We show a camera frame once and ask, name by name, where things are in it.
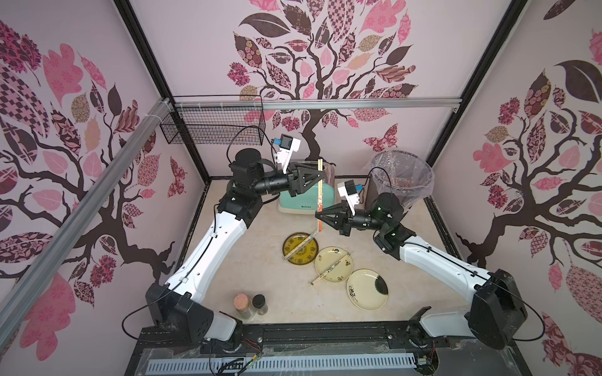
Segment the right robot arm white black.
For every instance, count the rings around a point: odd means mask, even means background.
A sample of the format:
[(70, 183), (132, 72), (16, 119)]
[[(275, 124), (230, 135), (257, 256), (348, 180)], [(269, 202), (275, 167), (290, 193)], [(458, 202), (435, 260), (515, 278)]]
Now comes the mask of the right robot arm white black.
[(474, 337), (492, 349), (505, 349), (528, 318), (516, 281), (506, 271), (489, 272), (435, 248), (401, 223), (404, 208), (394, 194), (381, 194), (370, 210), (354, 207), (354, 198), (316, 212), (316, 219), (343, 236), (351, 230), (373, 231), (383, 253), (416, 266), (462, 296), (467, 308), (420, 313), (430, 337)]

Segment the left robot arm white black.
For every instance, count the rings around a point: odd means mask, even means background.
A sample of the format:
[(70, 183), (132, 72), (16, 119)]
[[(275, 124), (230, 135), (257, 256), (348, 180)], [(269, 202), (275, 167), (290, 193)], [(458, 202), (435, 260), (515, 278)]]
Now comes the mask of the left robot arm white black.
[(306, 193), (325, 178), (311, 164), (287, 158), (272, 162), (252, 148), (239, 151), (229, 164), (230, 187), (214, 211), (214, 219), (186, 262), (164, 284), (146, 293), (153, 322), (191, 343), (205, 340), (238, 342), (239, 320), (202, 305), (213, 277), (227, 253), (249, 229), (263, 208), (263, 197), (287, 192)]

